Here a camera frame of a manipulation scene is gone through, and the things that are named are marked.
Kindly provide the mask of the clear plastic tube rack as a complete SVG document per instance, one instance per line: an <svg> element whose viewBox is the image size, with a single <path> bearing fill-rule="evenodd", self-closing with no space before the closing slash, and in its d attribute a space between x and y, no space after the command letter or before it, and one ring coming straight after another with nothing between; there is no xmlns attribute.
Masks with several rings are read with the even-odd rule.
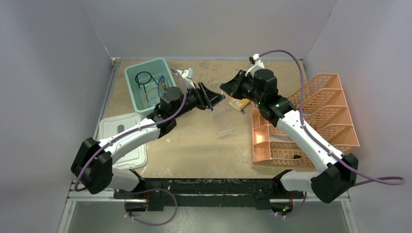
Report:
<svg viewBox="0 0 412 233"><path fill-rule="evenodd" d="M211 119L217 130L218 137L223 137L234 132L234 128L225 110L211 112Z"/></svg>

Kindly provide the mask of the blue safety glasses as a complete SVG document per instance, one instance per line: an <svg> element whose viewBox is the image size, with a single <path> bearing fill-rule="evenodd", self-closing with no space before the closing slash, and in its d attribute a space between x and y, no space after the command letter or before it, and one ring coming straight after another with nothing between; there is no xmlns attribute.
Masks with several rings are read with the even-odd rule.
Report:
<svg viewBox="0 0 412 233"><path fill-rule="evenodd" d="M167 85L166 85L166 79L165 79L165 76L161 76L159 79L158 79L158 83L157 83L157 92L158 92L158 96L161 98L163 95L164 95L164 93L166 92L166 88L167 88Z"/></svg>

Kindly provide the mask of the black metal tripod ring stand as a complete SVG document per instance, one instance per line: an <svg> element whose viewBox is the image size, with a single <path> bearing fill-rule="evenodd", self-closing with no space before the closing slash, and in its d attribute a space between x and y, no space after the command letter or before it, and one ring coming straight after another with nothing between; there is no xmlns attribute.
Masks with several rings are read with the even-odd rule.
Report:
<svg viewBox="0 0 412 233"><path fill-rule="evenodd" d="M145 92L150 88L156 87L158 79L161 76L161 74L154 75L148 71L139 72L135 76L133 84L136 85L134 87L134 99L136 103L141 104Z"/></svg>

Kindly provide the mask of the tan rubber tubing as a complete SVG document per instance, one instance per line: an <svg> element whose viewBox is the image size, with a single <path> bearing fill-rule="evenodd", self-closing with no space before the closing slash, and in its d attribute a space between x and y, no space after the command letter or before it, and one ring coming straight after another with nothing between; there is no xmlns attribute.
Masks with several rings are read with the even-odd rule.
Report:
<svg viewBox="0 0 412 233"><path fill-rule="evenodd" d="M159 86L153 87L148 89L141 101L142 109L150 108L158 103L160 95L160 88Z"/></svg>

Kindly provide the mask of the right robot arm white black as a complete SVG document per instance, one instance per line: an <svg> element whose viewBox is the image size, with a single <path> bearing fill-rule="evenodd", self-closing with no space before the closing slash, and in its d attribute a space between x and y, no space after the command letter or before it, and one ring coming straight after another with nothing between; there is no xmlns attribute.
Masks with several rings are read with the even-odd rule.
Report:
<svg viewBox="0 0 412 233"><path fill-rule="evenodd" d="M315 172L285 171L274 182L273 192L283 198L291 191L313 193L324 203L354 187L359 161L352 153L344 154L322 138L301 116L295 105L278 93L277 78L269 69L253 75L244 70L220 89L235 99L257 104L260 114L289 136L314 164Z"/></svg>

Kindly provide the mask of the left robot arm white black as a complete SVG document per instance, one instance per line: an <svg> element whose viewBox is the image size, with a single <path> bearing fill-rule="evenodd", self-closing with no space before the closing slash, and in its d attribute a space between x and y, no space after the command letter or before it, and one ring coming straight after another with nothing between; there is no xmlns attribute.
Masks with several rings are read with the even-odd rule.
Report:
<svg viewBox="0 0 412 233"><path fill-rule="evenodd" d="M142 197L144 179L135 171L114 168L114 163L134 149L168 134L177 125L177 117L195 108L213 110L224 98L202 82L184 90L175 86L166 88L154 110L137 125L115 136L101 140L90 137L82 142L70 168L76 176L75 191L81 191L79 184L82 184L90 194L113 188L126 191L134 199Z"/></svg>

